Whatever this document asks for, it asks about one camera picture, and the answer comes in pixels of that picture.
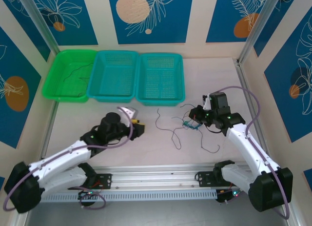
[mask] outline white wall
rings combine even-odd
[[[43,144],[44,135],[52,110],[52,101],[42,96],[41,89],[54,56],[50,55],[46,62],[24,30],[16,21],[5,3],[0,0],[0,26],[7,33],[14,44],[20,49],[28,61],[41,75],[37,93],[27,117],[21,139],[16,149],[0,142],[0,176],[8,178],[15,164],[25,161],[26,164],[36,161]],[[4,212],[2,204],[6,193],[0,192],[0,224],[6,225],[13,213]]]
[[[260,120],[269,150],[282,167],[293,173],[292,203],[300,210],[297,216],[306,221],[303,226],[312,225],[312,193],[303,175],[304,170],[312,168],[312,133],[290,142],[264,71],[311,6],[312,0],[294,0],[259,58],[252,51],[243,65],[248,85],[262,106]]]
[[[216,0],[193,0],[185,44],[127,44],[118,45],[109,0],[85,0],[97,37],[98,46],[61,46],[64,49],[134,50],[146,52],[172,52],[185,58],[232,57],[237,58],[244,42],[206,43]]]

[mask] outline teal basket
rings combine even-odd
[[[175,106],[185,100],[183,58],[179,54],[142,54],[136,99],[144,105]]]
[[[99,51],[94,61],[87,96],[99,102],[129,103],[135,96],[138,53]]]

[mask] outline plastic basket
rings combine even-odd
[[[142,54],[136,99],[144,105],[175,106],[185,100],[183,58],[179,54]]]
[[[129,103],[135,96],[138,53],[133,51],[99,51],[90,83],[89,98],[99,102]]]
[[[96,54],[95,50],[65,50],[58,53],[42,89],[44,97],[58,102],[86,102]]]

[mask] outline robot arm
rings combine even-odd
[[[248,193],[252,205],[258,211],[274,208],[284,204],[281,191],[273,174],[268,167],[277,174],[285,191],[287,201],[292,198],[293,175],[288,168],[281,169],[252,134],[246,134],[244,119],[238,113],[231,113],[225,93],[215,92],[203,95],[204,106],[198,105],[192,109],[189,117],[205,126],[215,125],[224,136],[228,137],[238,148],[251,173],[239,168],[233,161],[223,161],[214,166],[214,177],[218,181],[228,181]]]
[[[121,116],[108,113],[100,125],[93,127],[80,140],[55,155],[28,166],[24,162],[15,165],[4,187],[7,194],[24,176],[33,172],[10,197],[18,213],[33,209],[42,197],[51,193],[75,186],[92,186],[96,181],[96,172],[84,162],[104,151],[103,146],[110,148],[109,142],[129,137],[130,126],[133,128],[130,140],[144,133],[144,125],[131,121],[135,110],[122,107],[120,111],[123,112]]]

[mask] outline green basket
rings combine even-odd
[[[42,94],[57,102],[84,103],[95,50],[64,50],[58,53],[45,80]]]

